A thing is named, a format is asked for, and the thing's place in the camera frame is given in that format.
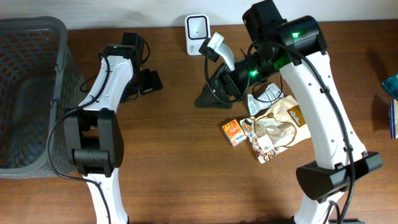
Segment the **small orange snack packet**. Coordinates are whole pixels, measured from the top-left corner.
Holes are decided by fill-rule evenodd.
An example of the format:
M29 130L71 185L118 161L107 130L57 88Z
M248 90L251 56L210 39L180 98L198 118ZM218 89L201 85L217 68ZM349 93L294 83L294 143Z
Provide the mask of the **small orange snack packet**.
M222 125L221 128L233 147L247 139L244 130L236 119Z

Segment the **silver foil snack packet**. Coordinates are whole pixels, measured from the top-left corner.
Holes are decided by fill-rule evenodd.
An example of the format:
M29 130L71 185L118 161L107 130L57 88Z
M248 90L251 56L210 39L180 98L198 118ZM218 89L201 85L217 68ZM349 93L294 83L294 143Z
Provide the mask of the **silver foil snack packet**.
M261 110L270 108L274 103L283 97L284 94L275 83L269 84L260 96L248 94L247 106L249 114L254 116Z

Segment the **beige PanTree snack pouch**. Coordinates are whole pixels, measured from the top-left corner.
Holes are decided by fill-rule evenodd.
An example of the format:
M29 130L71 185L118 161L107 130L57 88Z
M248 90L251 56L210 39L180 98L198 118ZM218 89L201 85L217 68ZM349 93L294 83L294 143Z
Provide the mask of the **beige PanTree snack pouch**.
M302 111L293 96L277 101L264 115L242 119L239 124L261 164L311 138Z

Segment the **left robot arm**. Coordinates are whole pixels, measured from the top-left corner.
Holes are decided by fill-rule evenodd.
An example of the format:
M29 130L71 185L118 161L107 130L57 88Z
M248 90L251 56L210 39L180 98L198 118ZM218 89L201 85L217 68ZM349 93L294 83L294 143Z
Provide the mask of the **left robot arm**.
M87 96L62 117L68 160L88 184L97 223L129 223L119 186L124 141L116 112L120 104L163 88L157 71L142 68L149 55L149 44L134 32L107 45Z

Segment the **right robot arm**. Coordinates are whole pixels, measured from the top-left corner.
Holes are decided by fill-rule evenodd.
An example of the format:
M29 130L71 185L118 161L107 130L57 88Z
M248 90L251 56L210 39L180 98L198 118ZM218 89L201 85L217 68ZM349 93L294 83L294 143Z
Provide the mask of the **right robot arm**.
M230 108L252 84L280 73L298 102L315 150L315 160L296 170L303 199L290 222L328 223L336 210L336 222L345 223L356 181L381 168L382 159L365 148L348 119L318 22L312 16L288 21L273 1L253 4L243 22L251 38L244 60L235 61L220 34L200 42L206 61L224 62L205 75L195 105Z

